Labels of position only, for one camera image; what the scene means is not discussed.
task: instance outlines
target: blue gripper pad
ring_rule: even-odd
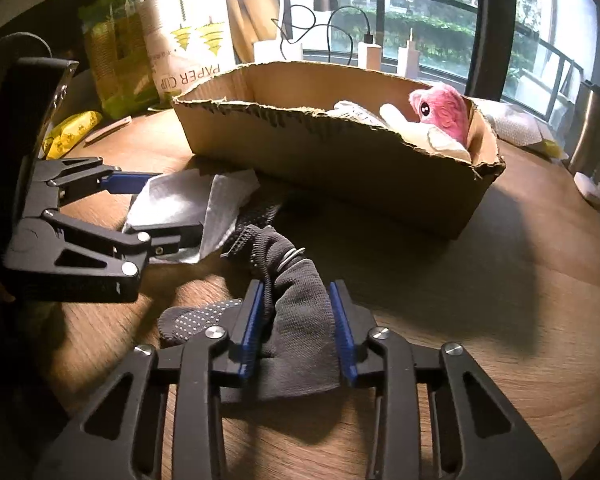
[[[340,371],[349,384],[353,384],[358,378],[356,347],[353,342],[347,314],[335,283],[329,285],[329,297],[331,298],[331,310],[335,321],[335,338],[338,357],[340,359]]]
[[[109,191],[112,195],[137,195],[142,191],[147,180],[158,175],[160,173],[116,171],[102,179],[100,189]]]
[[[249,314],[247,327],[242,338],[241,363],[238,370],[238,376],[241,380],[246,380],[253,374],[253,368],[256,361],[256,352],[260,345],[260,335],[262,333],[262,322],[264,316],[264,285],[260,283],[253,299],[253,306]]]

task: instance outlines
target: metal ring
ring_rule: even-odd
[[[302,262],[310,262],[311,260],[309,258],[303,258],[302,260],[298,260],[296,261],[296,263],[294,263],[293,265],[289,265],[286,270],[292,269],[293,267],[295,267],[297,264],[300,264]]]
[[[304,254],[305,250],[306,250],[306,248],[304,248],[304,247],[302,247],[300,249],[289,249],[286,252],[285,257],[282,258],[282,261],[280,262],[278,268],[276,269],[276,272],[280,272],[286,266],[286,264],[288,264],[296,256],[299,256],[300,254]]]

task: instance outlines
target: white cloth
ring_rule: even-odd
[[[564,143],[551,127],[519,106],[485,99],[474,99],[474,103],[502,140],[553,158],[568,158],[563,151]]]
[[[471,155],[457,140],[435,124],[411,123],[392,104],[380,107],[380,116],[402,140],[434,155],[445,155],[471,163]]]
[[[187,170],[154,176],[129,208],[123,232],[142,225],[202,222],[199,247],[151,259],[151,263],[196,264],[218,250],[234,232],[241,206],[259,187],[253,170],[215,176]]]

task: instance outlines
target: wooden table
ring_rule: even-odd
[[[561,166],[506,143],[507,170],[461,237],[442,242],[352,206],[326,201],[278,225],[308,248],[326,282],[344,278],[353,299],[418,344],[461,341],[520,410],[564,478],[600,440],[600,214]],[[99,155],[129,171],[178,171],[192,157],[173,111],[72,156]],[[101,193],[63,212],[111,228],[128,197]],[[392,242],[375,246],[373,232]],[[249,276],[217,254],[195,266],[150,266],[134,304],[64,304],[38,335],[38,360],[62,404],[75,411],[137,342],[157,342],[171,305],[239,297]],[[421,400],[421,413],[428,411]],[[372,399],[340,389],[311,398],[232,408],[224,419],[237,478],[363,478]],[[168,418],[163,478],[170,475]],[[423,432],[430,474],[430,432]]]

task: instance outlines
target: black cable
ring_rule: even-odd
[[[334,10],[331,13],[331,16],[329,16],[329,20],[327,21],[327,27],[334,27],[334,25],[331,25],[331,20],[333,19],[334,15],[336,14],[336,12],[338,12],[339,10],[342,9],[355,9],[355,10],[359,10],[360,12],[362,12],[362,15],[365,17],[365,21],[366,21],[366,35],[365,35],[365,43],[366,43],[366,38],[373,38],[371,36],[371,25],[369,24],[369,17],[366,15],[366,12],[362,9],[360,9],[360,7],[355,7],[352,5],[343,5],[338,7],[336,10]],[[331,44],[330,44],[330,40],[329,40],[329,29],[327,28],[327,50],[329,51],[329,57],[327,59],[327,62],[331,62]]]
[[[274,25],[276,25],[276,28],[280,31],[280,54],[282,54],[283,59],[286,61],[285,53],[282,51],[282,44],[284,43],[285,40],[289,44],[296,44],[298,41],[302,41],[302,38],[304,38],[309,33],[310,30],[313,30],[316,27],[327,27],[327,31],[329,30],[329,27],[331,27],[331,28],[335,28],[336,30],[339,30],[341,32],[344,32],[347,35],[347,37],[349,38],[349,42],[351,44],[351,48],[350,48],[350,51],[349,51],[349,60],[347,61],[347,65],[350,65],[351,64],[351,60],[353,59],[353,43],[354,42],[353,42],[352,35],[350,35],[346,30],[338,27],[337,25],[332,25],[331,23],[316,23],[318,19],[317,19],[316,15],[315,15],[315,12],[313,12],[307,6],[304,6],[302,4],[293,4],[292,6],[289,7],[289,11],[291,11],[291,9],[293,7],[302,7],[303,9],[308,10],[312,14],[312,16],[314,17],[314,22],[311,24],[310,27],[298,27],[298,26],[295,26],[295,25],[291,24],[292,27],[299,28],[300,30],[304,30],[304,33],[302,34],[302,36],[300,36],[299,38],[297,38],[295,41],[291,41],[286,36],[285,31],[283,30],[283,28],[278,23],[278,19],[277,18],[272,18],[271,19],[271,21],[274,23]],[[328,35],[328,33],[327,33],[327,48],[329,49],[329,62],[331,62],[331,46],[329,45],[329,35]]]

